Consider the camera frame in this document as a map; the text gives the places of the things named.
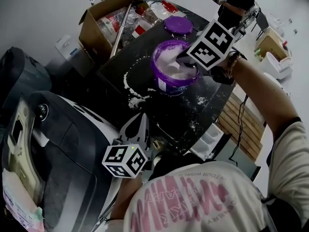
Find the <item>purple bucket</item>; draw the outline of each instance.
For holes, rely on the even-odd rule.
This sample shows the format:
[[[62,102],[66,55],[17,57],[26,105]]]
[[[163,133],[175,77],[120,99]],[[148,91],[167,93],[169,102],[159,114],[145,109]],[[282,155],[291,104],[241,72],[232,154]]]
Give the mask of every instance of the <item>purple bucket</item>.
[[[171,95],[171,96],[177,96],[182,94],[187,87],[194,83],[196,79],[199,77],[200,73],[197,71],[197,74],[193,78],[185,79],[185,80],[179,80],[171,78],[164,73],[162,73],[157,65],[155,64],[158,57],[160,56],[161,52],[168,49],[173,48],[176,46],[181,45],[183,50],[188,48],[190,44],[185,41],[179,41],[179,40],[169,40],[164,41],[161,44],[159,44],[156,49],[154,50],[153,55],[151,56],[151,68],[155,74],[155,84],[161,90],[164,94]]]

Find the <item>cardboard box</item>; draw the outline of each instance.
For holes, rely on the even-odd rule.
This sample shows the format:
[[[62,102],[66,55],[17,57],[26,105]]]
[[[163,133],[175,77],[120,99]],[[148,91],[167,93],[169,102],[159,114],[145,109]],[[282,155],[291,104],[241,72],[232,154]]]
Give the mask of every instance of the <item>cardboard box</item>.
[[[255,50],[261,49],[260,55],[265,57],[266,52],[270,52],[280,61],[289,56],[288,51],[282,47],[283,39],[272,29],[268,28],[262,37],[257,41]]]
[[[112,44],[104,37],[97,20],[111,12],[127,7],[132,1],[134,0],[104,0],[90,7],[83,14],[79,22],[79,24],[83,23],[79,40],[95,62],[105,63],[112,52]],[[149,8],[146,2],[138,6],[144,9]]]

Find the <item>wooden pallet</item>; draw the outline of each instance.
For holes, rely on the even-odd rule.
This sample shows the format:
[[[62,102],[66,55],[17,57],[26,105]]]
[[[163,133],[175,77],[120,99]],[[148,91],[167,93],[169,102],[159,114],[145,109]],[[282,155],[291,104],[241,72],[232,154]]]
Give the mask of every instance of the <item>wooden pallet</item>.
[[[231,139],[237,144],[239,138],[238,114],[242,101],[234,94],[228,99],[216,125],[227,134],[232,134]],[[262,149],[261,138],[263,127],[252,112],[245,107],[242,118],[243,131],[241,134],[240,148],[253,161],[256,160]]]

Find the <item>person in black shirt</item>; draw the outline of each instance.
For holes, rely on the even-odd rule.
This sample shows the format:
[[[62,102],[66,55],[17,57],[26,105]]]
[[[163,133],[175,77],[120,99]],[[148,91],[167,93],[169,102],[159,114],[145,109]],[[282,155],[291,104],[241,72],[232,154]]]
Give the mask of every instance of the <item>person in black shirt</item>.
[[[238,26],[247,10],[254,5],[254,0],[226,0],[226,2],[220,2],[220,4],[218,21],[226,29],[230,29]]]

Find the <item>t-shirt sleeve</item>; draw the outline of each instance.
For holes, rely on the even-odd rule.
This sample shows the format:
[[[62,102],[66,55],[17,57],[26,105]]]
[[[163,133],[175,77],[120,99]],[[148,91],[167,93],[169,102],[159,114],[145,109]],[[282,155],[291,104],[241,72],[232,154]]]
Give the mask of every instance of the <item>t-shirt sleeve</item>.
[[[123,232],[123,220],[111,220],[105,223],[105,232]]]
[[[309,144],[302,122],[290,125],[276,140],[269,167],[268,196],[289,203],[302,226],[309,219]]]
[[[254,0],[240,0],[240,8],[247,11],[254,5]]]

